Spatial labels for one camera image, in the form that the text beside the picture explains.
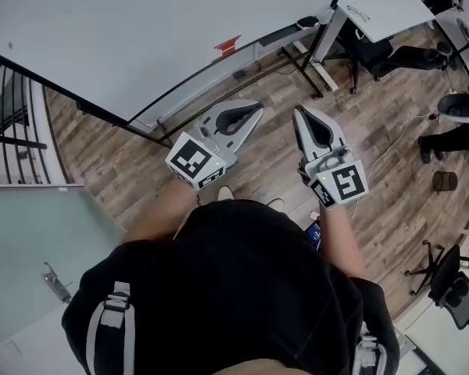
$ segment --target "white cable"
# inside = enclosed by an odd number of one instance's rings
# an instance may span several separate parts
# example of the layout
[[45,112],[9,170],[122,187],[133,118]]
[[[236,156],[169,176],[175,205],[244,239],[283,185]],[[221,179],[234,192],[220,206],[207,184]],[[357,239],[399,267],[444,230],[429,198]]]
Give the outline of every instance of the white cable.
[[[401,132],[401,135],[398,137],[398,139],[385,151],[385,153],[383,155],[381,155],[378,159],[376,159],[374,161],[374,163],[371,165],[370,169],[368,170],[368,174],[367,174],[367,182],[368,182],[368,178],[370,178],[370,174],[372,172],[372,169],[374,168],[375,164],[377,164],[379,161],[381,161],[381,159],[389,153],[389,151],[394,147],[396,146],[396,144],[401,140],[401,138],[403,137],[403,135],[405,134],[405,131],[406,129],[408,128],[408,126],[411,124],[411,122],[413,120],[415,120],[416,118],[426,118],[428,116],[430,116],[434,111],[436,111],[438,108],[436,107],[435,109],[433,109],[429,114],[425,114],[423,116],[413,116],[405,125],[405,127],[403,128],[403,131]],[[351,220],[353,217],[354,217],[354,214],[356,212],[356,208],[358,207],[358,203],[360,202],[360,199],[358,198],[356,200],[356,204],[354,205],[354,209],[353,209],[353,213],[351,214],[351,216],[349,217],[349,219]]]

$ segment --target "black office chair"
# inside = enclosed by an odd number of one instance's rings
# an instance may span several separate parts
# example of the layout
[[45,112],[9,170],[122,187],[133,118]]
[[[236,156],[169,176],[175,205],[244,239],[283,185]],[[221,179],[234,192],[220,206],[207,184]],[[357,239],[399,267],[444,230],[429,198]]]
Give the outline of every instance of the black office chair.
[[416,70],[445,70],[449,63],[452,49],[445,43],[438,43],[438,48],[418,48],[402,46],[392,54],[392,46],[385,39],[377,43],[368,41],[361,36],[360,30],[351,20],[347,20],[338,34],[338,42],[344,48],[345,53],[328,55],[329,59],[350,59],[352,62],[353,87],[350,91],[356,94],[358,87],[358,63],[370,72],[376,81],[391,73],[396,68],[413,68]]
[[468,261],[469,257],[460,256],[460,248],[454,245],[441,260],[440,257],[445,250],[438,246],[440,253],[435,261],[432,260],[431,244],[424,241],[429,246],[430,265],[422,271],[406,271],[405,275],[416,275],[425,273],[424,281],[417,290],[411,291],[411,295],[416,295],[425,286],[428,278],[431,278],[431,291],[428,297],[432,299],[436,306],[446,309],[453,318],[459,330],[469,325],[469,278],[460,271],[460,261]]

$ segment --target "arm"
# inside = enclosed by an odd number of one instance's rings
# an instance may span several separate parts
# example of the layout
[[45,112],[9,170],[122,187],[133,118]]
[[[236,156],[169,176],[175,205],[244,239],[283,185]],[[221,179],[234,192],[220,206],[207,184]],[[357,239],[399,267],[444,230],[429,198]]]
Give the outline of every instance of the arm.
[[367,270],[345,206],[327,211],[320,205],[321,248],[325,259],[348,277],[367,279]]
[[173,237],[184,218],[195,209],[196,190],[174,179],[158,198],[138,217],[124,236],[128,241],[157,241],[166,236]]

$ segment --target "red sticker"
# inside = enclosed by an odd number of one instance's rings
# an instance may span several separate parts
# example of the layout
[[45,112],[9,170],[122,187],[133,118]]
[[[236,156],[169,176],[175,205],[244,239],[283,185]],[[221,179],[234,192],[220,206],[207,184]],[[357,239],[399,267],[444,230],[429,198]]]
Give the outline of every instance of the red sticker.
[[233,54],[236,51],[236,41],[241,37],[239,34],[236,37],[233,37],[232,39],[229,39],[228,41],[225,41],[224,43],[221,43],[220,45],[214,47],[216,50],[221,50],[222,51],[222,56],[227,57],[230,54]]

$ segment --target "door handle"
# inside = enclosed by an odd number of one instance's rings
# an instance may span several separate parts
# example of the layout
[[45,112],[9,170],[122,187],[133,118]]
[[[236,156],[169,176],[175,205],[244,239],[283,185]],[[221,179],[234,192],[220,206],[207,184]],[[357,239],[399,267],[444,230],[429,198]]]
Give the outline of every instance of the door handle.
[[71,300],[71,295],[57,277],[57,273],[55,273],[54,269],[48,262],[44,262],[44,265],[46,271],[42,272],[41,275],[43,276],[45,282],[47,282],[47,285],[52,289],[55,295],[59,297],[61,302],[69,303]]

